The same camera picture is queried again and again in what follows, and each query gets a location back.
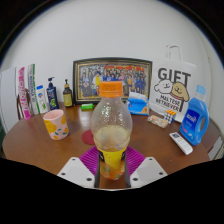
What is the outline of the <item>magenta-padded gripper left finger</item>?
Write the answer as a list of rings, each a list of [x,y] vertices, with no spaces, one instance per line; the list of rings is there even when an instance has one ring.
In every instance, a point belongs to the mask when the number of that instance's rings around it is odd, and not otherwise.
[[[80,157],[71,157],[58,176],[85,188],[98,188],[100,182],[99,152],[96,147]]]

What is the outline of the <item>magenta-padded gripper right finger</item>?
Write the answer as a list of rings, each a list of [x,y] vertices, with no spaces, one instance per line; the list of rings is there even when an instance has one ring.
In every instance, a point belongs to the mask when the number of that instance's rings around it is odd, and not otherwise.
[[[145,157],[131,147],[124,153],[124,161],[127,188],[139,188],[167,175],[154,157]]]

